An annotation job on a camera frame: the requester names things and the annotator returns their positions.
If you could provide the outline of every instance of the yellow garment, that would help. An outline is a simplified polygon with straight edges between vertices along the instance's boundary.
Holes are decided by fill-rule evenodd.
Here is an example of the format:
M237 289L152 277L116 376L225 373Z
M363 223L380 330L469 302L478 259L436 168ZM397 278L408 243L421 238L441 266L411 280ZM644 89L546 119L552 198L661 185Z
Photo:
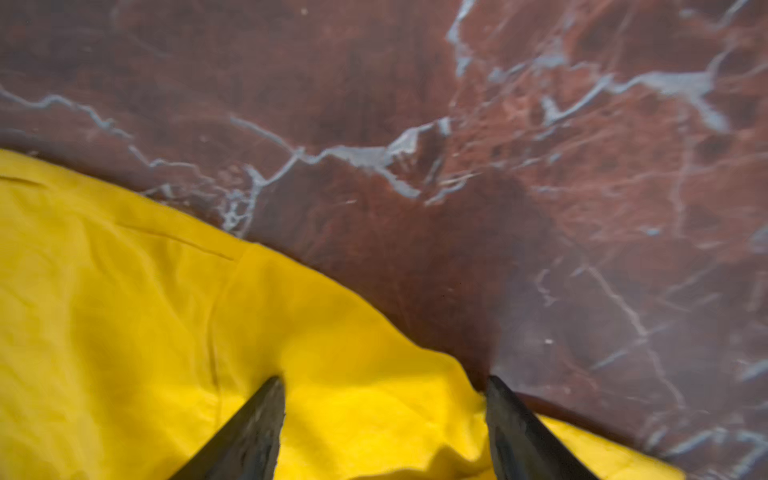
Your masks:
M272 375L277 480L493 478L461 366L324 276L7 151L0 205L0 478L165 480ZM682 478L545 421L602 478Z

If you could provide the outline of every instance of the marble surface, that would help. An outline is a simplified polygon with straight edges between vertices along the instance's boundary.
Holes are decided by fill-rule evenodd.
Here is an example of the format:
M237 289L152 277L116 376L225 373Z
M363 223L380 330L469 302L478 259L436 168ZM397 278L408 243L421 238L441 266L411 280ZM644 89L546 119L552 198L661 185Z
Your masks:
M298 259L479 388L768 478L768 2L11 0L0 27L1 146Z

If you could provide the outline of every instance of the marble pattern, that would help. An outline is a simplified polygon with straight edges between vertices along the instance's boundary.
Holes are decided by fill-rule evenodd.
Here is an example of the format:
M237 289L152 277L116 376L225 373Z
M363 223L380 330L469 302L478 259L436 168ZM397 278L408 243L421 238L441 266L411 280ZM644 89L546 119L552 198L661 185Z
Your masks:
M764 0L12 0L0 144L265 243L689 478L768 477Z

